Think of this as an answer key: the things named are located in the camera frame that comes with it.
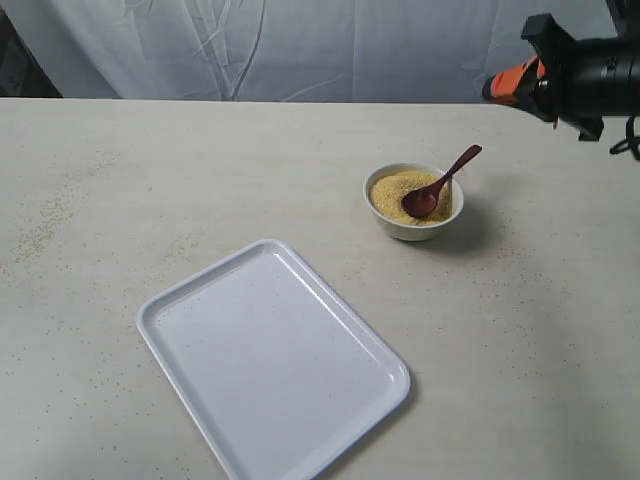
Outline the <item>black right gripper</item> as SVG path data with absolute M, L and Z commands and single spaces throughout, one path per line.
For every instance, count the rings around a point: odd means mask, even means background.
M 481 90 L 490 103 L 517 106 L 536 89 L 553 116 L 579 130 L 581 141 L 597 141 L 605 117 L 625 117 L 625 141 L 637 141 L 639 118 L 639 15 L 613 13 L 617 35 L 576 40 L 549 13 L 527 18 L 521 38 L 537 56 L 488 78 Z

